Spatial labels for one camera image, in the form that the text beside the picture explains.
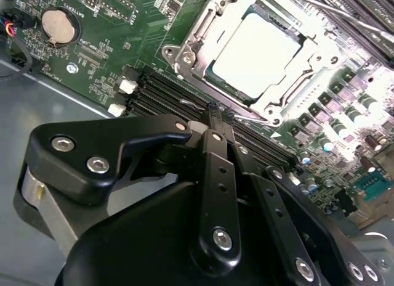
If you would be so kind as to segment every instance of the metal cylinder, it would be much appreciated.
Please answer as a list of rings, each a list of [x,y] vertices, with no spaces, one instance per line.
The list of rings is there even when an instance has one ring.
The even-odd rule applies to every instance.
[[[334,129],[334,131],[338,134],[338,136],[341,139],[345,139],[346,137],[348,137],[350,135],[349,130],[341,123],[338,123],[338,124],[332,126],[332,128]]]
[[[332,211],[337,211],[337,210],[339,209],[339,205],[338,205],[338,203],[335,202],[335,201],[332,201],[332,202],[330,203],[330,207],[331,207],[331,210],[332,210]]]
[[[364,99],[361,100],[360,102],[363,104],[363,106],[368,109],[369,112],[376,112],[380,109],[380,105],[378,101],[373,99],[371,96],[365,97]]]
[[[382,149],[382,144],[380,144],[375,138],[373,138],[371,135],[368,135],[364,138],[365,143],[367,143],[370,148],[375,150],[376,152],[380,151]]]
[[[325,152],[331,152],[334,149],[334,144],[327,137],[319,139],[319,145]]]
[[[354,124],[358,126],[364,124],[365,116],[362,115],[358,110],[352,110],[351,112],[348,112],[347,116],[352,120],[352,122],[354,122]]]
[[[326,179],[326,180],[324,181],[324,185],[325,185],[326,187],[333,187],[333,186],[334,186],[334,181],[333,181],[332,179]]]
[[[306,178],[305,185],[307,186],[309,192],[314,192],[316,189],[318,189],[315,179],[312,177]]]
[[[303,165],[309,165],[310,164],[310,156],[307,152],[301,152],[300,153],[300,161]]]
[[[332,214],[332,210],[331,210],[331,207],[330,206],[325,206],[324,207],[324,213],[325,213],[325,215],[330,215],[330,214]]]
[[[364,170],[367,171],[368,173],[375,172],[376,168],[374,164],[369,160],[367,157],[362,157],[360,158],[360,163],[361,166],[363,166]]]
[[[309,190],[307,189],[305,184],[300,184],[298,187],[304,195],[310,195]]]

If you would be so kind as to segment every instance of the black mounting arm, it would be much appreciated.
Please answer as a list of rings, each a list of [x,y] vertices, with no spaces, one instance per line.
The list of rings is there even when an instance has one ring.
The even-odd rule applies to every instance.
[[[281,159],[258,168],[217,104],[189,123],[48,124],[31,133],[14,205],[67,255],[59,285],[383,285]],[[113,189],[166,173],[177,182],[109,216]]]

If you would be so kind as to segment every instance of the screw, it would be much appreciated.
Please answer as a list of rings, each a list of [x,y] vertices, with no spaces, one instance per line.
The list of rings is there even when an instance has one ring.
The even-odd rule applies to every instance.
[[[57,150],[58,152],[69,152],[74,149],[75,144],[74,142],[67,137],[56,137],[53,138],[52,147]]]
[[[377,266],[382,269],[383,271],[388,271],[390,269],[390,265],[387,263],[386,260],[381,259],[377,262]]]
[[[295,260],[295,266],[297,266],[297,270],[301,276],[308,282],[312,282],[315,279],[315,274],[313,273],[312,268],[301,258],[297,258]]]
[[[79,68],[75,63],[69,62],[69,63],[67,63],[66,70],[68,73],[71,73],[72,75],[74,75],[79,71]]]
[[[165,51],[164,51],[164,53],[169,57],[169,58],[171,58],[174,54],[172,53],[172,50],[171,49],[166,49]]]
[[[247,155],[247,149],[246,149],[246,147],[244,147],[244,146],[240,146],[239,147],[239,150],[244,154],[244,155]]]
[[[230,235],[223,229],[214,230],[214,242],[223,251],[228,251],[233,246]]]
[[[272,173],[275,175],[276,178],[282,179],[282,173],[277,170],[273,170]]]
[[[349,267],[350,272],[353,274],[353,276],[355,276],[357,278],[357,280],[359,280],[359,281],[364,280],[364,275],[358,267],[356,267],[353,263],[349,263],[348,267]]]
[[[366,264],[364,264],[364,268],[367,271],[368,276],[375,282],[377,282],[379,280],[379,278],[377,277],[377,274],[374,272],[373,269],[371,269],[369,266],[367,266]]]
[[[93,173],[104,174],[110,169],[109,162],[100,157],[92,157],[86,162],[86,166]]]
[[[184,52],[183,53],[183,62],[185,62],[187,65],[190,65],[194,62],[195,56],[191,52]]]
[[[331,58],[330,63],[331,63],[331,65],[334,65],[334,64],[338,63],[338,61],[339,61],[339,58],[337,56],[334,56],[333,58]]]
[[[179,130],[181,130],[181,131],[186,130],[185,125],[183,125],[183,124],[181,124],[181,123],[176,123],[175,125],[176,125],[176,127],[177,127]]]
[[[212,136],[216,139],[216,140],[218,140],[218,141],[221,141],[222,140],[222,138],[218,135],[218,134],[212,134]]]

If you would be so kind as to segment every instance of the green circuit board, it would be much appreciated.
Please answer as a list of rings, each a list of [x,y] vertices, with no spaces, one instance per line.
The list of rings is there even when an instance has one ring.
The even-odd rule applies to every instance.
[[[55,48],[40,26],[19,31],[31,54],[45,63],[42,72],[106,107],[118,91],[125,65],[167,70],[160,47],[181,44],[206,0],[16,0],[16,6],[40,18],[43,10],[61,6],[81,24],[75,44]],[[67,72],[68,63],[79,71]]]
[[[18,35],[25,40],[34,58],[44,63],[41,73],[107,108],[114,103],[119,91],[118,80],[126,65],[134,68],[151,67],[194,95],[212,100],[186,81],[177,79],[161,55],[161,48],[165,44],[182,44],[206,2],[207,0],[15,0],[16,8],[37,18],[41,18],[44,10],[55,6],[66,8],[75,14],[81,25],[81,37],[73,44],[51,46],[43,36],[40,24],[29,30],[18,30]],[[345,54],[349,52],[349,47],[353,47],[348,38],[339,38],[338,42],[343,44],[342,52]],[[8,50],[10,54],[17,52],[12,41],[9,41]],[[353,90],[357,98],[366,92],[373,95],[377,92],[376,88],[388,89],[390,80],[376,85],[369,83],[371,78],[378,76],[381,65],[365,65],[368,55],[359,55],[354,51],[352,50],[352,55],[349,53],[343,66],[332,71],[321,71],[320,76],[288,105],[299,107],[299,104],[304,104],[299,110],[292,111],[292,114],[295,113],[293,120],[285,122],[279,128],[244,122],[253,131],[296,155],[303,151],[310,153],[312,164],[305,166],[304,170],[306,174],[313,174],[319,185],[312,200],[321,209],[335,200],[335,194],[342,189],[346,189],[350,195],[356,195],[360,191],[357,183],[368,175],[356,158],[345,158],[344,153],[350,148],[349,145],[355,148],[356,142],[362,144],[363,137],[369,134],[376,138],[387,137],[386,143],[393,142],[392,129],[381,127],[382,122],[372,123],[368,128],[355,129],[353,142],[347,144],[336,141],[336,150],[327,153],[318,144],[320,134],[309,133],[299,123],[298,117],[307,112],[308,106],[335,84]],[[70,62],[78,66],[78,73],[67,72],[66,66]],[[394,102],[391,91],[385,91],[378,97],[387,108]],[[344,110],[353,106],[353,101],[334,99]],[[332,115],[334,118],[342,117],[336,113]],[[381,121],[391,120],[394,125],[392,115],[383,113],[379,118]],[[292,132],[294,128],[301,129],[308,137],[297,137]],[[364,155],[373,159],[375,153],[366,149]],[[334,184],[326,186],[327,179],[332,179]]]

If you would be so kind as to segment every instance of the screw hole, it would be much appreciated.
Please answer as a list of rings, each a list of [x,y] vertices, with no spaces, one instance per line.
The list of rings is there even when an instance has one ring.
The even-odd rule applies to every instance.
[[[226,191],[227,191],[227,189],[226,189],[226,187],[224,186],[224,184],[219,183],[217,186],[219,187],[219,189],[220,189],[222,192],[226,192]]]
[[[330,63],[334,65],[334,64],[338,63],[338,60],[339,60],[339,58],[337,56],[335,56],[335,57],[331,58]]]
[[[271,197],[273,197],[275,194],[273,193],[272,190],[267,189],[267,194],[270,195]]]
[[[283,218],[283,217],[284,217],[284,215],[283,215],[283,213],[282,213],[282,211],[281,211],[280,209],[275,209],[275,213],[276,213],[276,215],[278,215],[280,218]]]

